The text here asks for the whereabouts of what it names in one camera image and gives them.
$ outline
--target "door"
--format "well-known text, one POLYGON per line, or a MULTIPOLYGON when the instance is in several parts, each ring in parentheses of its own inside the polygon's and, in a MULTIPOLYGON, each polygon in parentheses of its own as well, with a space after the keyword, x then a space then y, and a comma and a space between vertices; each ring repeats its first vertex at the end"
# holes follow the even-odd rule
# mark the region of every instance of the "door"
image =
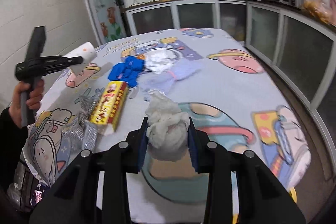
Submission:
POLYGON ((88 0, 91 16, 101 44, 126 37, 116 1, 88 0))

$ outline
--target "cartoon tablecloth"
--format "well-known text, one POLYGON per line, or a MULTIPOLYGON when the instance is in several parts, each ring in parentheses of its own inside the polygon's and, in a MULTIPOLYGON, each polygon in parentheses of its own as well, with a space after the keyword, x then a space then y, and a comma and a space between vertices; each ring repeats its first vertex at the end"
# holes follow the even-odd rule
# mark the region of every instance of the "cartoon tablecloth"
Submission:
MULTIPOLYGON (((42 101, 29 128, 24 155, 32 173, 52 185, 76 156, 61 137, 61 127, 80 111, 79 95, 93 96, 109 80, 112 66, 129 55, 167 51, 175 61, 197 60, 203 69, 174 84, 168 97, 192 117, 197 129, 226 149, 255 151, 287 189, 295 186, 310 163, 300 124, 262 66, 232 37, 219 29, 180 29, 127 37, 96 49, 97 58, 81 76, 65 70, 42 101)), ((143 72, 138 81, 152 73, 143 72)), ((108 150, 139 129, 148 102, 132 88, 116 133, 99 136, 95 152, 108 150)), ((97 205, 101 208, 100 175, 97 205)), ((154 160, 147 153, 142 172, 128 174, 132 220, 142 223, 200 222, 204 216, 208 177, 194 172, 189 153, 180 161, 154 160)), ((236 178, 232 174, 233 213, 238 213, 236 178)))

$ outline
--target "human hand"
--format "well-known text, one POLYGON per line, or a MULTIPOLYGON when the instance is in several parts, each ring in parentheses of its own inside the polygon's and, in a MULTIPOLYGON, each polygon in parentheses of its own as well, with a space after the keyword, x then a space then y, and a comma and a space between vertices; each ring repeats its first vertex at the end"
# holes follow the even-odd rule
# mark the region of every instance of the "human hand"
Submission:
MULTIPOLYGON (((21 93, 28 90, 30 87, 30 84, 19 82, 16 87, 14 88, 13 92, 13 99, 12 103, 9 107, 9 115, 11 116, 13 122, 16 124, 18 128, 21 128, 21 102, 20 102, 20 96, 21 93)), ((36 88, 29 93, 29 99, 27 100, 27 106, 31 110, 39 110, 41 107, 40 101, 43 98, 42 92, 44 91, 44 80, 40 80, 36 88)))

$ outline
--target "brown floor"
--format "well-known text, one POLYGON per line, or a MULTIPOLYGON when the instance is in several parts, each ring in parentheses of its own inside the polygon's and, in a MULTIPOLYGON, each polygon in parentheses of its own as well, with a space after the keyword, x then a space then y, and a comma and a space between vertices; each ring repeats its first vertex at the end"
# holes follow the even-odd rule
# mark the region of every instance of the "brown floor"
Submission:
POLYGON ((310 148, 310 166, 304 177, 295 187, 298 199, 297 204, 308 223, 322 208, 336 185, 332 178, 332 165, 329 155, 318 128, 301 101, 270 67, 261 60, 259 62, 294 110, 310 148))

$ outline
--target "pink band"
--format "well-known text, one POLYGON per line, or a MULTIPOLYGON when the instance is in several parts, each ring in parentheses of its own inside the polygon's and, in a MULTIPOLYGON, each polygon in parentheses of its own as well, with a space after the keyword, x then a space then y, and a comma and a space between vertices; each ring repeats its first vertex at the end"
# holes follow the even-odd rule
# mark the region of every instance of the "pink band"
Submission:
POLYGON ((171 76, 176 80, 176 76, 175 76, 175 74, 173 72, 171 72, 170 70, 167 70, 167 72, 170 73, 171 76))

